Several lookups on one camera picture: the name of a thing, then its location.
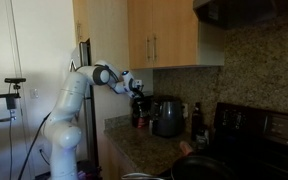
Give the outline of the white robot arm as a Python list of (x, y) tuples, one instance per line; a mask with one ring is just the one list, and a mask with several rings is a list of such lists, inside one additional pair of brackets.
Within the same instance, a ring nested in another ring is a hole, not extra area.
[(104, 60), (70, 72), (42, 125), (41, 133), (51, 143), (50, 180), (78, 180), (76, 147), (82, 132), (72, 119), (80, 112), (87, 86), (93, 85), (107, 85), (116, 94), (127, 94), (130, 98), (143, 95), (140, 79), (135, 79), (129, 70), (118, 71)]

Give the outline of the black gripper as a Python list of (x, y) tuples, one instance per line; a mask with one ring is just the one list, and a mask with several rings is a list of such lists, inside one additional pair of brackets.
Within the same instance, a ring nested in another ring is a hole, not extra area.
[(133, 90), (134, 98), (144, 98), (144, 94), (140, 89), (135, 88)]

